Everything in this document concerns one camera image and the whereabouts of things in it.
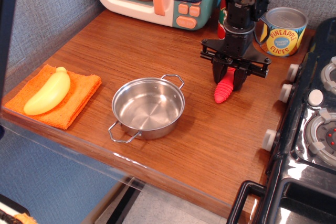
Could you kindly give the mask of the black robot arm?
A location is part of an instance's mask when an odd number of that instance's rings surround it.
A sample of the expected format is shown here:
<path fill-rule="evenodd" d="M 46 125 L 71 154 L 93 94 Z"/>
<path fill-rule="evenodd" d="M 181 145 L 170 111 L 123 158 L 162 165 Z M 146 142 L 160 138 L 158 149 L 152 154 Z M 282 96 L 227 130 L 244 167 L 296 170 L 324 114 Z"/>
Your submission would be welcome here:
<path fill-rule="evenodd" d="M 266 77 L 271 60 L 258 52 L 256 23 L 268 10 L 269 0 L 225 0 L 224 39 L 204 39 L 201 57 L 210 59 L 213 78 L 219 83 L 234 68 L 234 90 L 240 90 L 249 75 Z"/>

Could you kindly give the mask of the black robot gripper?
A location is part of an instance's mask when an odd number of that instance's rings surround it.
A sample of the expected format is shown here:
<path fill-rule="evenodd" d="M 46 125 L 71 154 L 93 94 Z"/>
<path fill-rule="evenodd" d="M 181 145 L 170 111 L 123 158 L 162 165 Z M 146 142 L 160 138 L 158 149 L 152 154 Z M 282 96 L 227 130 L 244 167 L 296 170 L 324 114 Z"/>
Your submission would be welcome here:
<path fill-rule="evenodd" d="M 271 60 L 253 45 L 255 28 L 226 30 L 225 38 L 203 39 L 201 57 L 212 62 L 214 82 L 218 84 L 229 67 L 234 68 L 234 91 L 242 88 L 247 76 L 267 77 Z"/>

